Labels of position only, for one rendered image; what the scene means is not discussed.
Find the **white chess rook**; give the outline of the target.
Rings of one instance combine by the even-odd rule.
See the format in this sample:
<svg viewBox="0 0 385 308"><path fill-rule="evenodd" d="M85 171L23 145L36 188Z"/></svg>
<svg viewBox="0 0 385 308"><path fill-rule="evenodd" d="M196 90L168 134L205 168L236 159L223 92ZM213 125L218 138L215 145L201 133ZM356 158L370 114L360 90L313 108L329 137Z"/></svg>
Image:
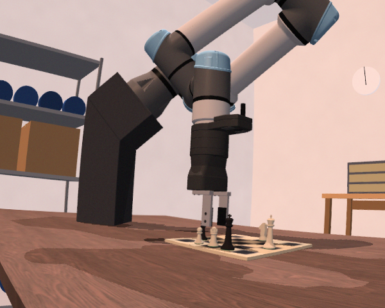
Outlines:
<svg viewBox="0 0 385 308"><path fill-rule="evenodd" d="M218 229L216 228L211 228L210 229L210 234L211 234L211 238L210 238L210 243L207 245L207 246L210 246L210 247L218 247L219 244L217 243L217 237L216 235L218 234Z"/></svg>

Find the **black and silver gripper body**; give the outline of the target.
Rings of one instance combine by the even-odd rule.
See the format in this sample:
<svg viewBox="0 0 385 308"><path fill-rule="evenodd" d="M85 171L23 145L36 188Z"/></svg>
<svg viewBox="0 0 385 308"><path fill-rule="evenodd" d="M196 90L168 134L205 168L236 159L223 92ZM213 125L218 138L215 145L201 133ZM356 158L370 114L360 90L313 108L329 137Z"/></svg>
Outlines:
<svg viewBox="0 0 385 308"><path fill-rule="evenodd" d="M195 101L192 107L187 190L225 192L229 135L252 131L252 118L245 116L245 103L241 115L230 114L230 104L215 99Z"/></svg>

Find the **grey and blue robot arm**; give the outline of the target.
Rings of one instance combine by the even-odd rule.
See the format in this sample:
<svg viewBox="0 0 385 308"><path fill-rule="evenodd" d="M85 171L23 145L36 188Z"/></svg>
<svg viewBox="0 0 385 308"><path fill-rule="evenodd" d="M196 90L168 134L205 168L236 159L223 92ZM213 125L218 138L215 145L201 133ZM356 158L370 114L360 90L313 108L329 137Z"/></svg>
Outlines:
<svg viewBox="0 0 385 308"><path fill-rule="evenodd" d="M274 2L282 9L277 23L232 63L220 51L197 54ZM172 34L167 30L152 34L144 50L157 66L127 84L156 119L177 95L190 112L195 101L216 99L229 103L231 113L242 90L294 47L315 45L338 19L339 12L329 0L219 0Z"/></svg>

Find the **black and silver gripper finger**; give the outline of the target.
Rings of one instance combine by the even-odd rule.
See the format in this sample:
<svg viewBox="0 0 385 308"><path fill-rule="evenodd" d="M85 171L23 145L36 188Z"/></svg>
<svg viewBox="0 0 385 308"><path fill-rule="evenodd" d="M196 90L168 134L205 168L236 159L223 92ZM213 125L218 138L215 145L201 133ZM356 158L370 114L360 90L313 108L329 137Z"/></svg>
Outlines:
<svg viewBox="0 0 385 308"><path fill-rule="evenodd" d="M229 196L231 196L231 192L214 192L213 196L219 196L217 225L225 226L225 219L228 218Z"/></svg>
<svg viewBox="0 0 385 308"><path fill-rule="evenodd" d="M212 227L212 217L213 217L212 202L213 202L214 191L192 190L192 194L203 195L201 225L205 227Z"/></svg>

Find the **cream and black chessboard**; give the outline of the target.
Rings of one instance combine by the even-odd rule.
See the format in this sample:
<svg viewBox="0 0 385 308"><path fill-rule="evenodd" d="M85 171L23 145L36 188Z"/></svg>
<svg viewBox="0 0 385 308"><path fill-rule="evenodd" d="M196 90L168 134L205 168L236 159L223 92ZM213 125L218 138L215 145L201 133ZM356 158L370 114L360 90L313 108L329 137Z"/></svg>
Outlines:
<svg viewBox="0 0 385 308"><path fill-rule="evenodd" d="M270 257L312 247L312 244L279 241L273 239L273 243L276 246L276 249L264 249L262 248L262 246L265 244L266 241L259 241L259 237L250 237L245 235L234 234L232 235L232 244L235 250L221 250L220 247L225 241L225 235L217 236L219 244L218 247L207 246L209 244L210 237L211 236L206 237L207 240L203 241L203 244L194 243L197 237L165 239L165 242L184 246L187 248L192 248L195 250L200 250L203 252L214 253L217 255L222 255L235 259L241 259L244 261Z"/></svg>

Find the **white chess piece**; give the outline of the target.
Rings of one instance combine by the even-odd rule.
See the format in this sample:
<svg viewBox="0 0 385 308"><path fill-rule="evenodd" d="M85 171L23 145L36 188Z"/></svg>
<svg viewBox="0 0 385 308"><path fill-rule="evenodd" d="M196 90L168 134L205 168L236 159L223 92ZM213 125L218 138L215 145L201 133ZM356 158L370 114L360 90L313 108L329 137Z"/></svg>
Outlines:
<svg viewBox="0 0 385 308"><path fill-rule="evenodd" d="M267 235L267 224L266 223L262 223L259 227L259 229L261 230L261 234L260 234L260 238L259 238L259 241L266 241L266 235Z"/></svg>
<svg viewBox="0 0 385 308"><path fill-rule="evenodd" d="M276 249L276 246L273 243L273 227L274 227L274 219L272 218L272 215L270 215L270 218L267 219L267 227L268 227L268 234L266 243L262 246L264 249Z"/></svg>

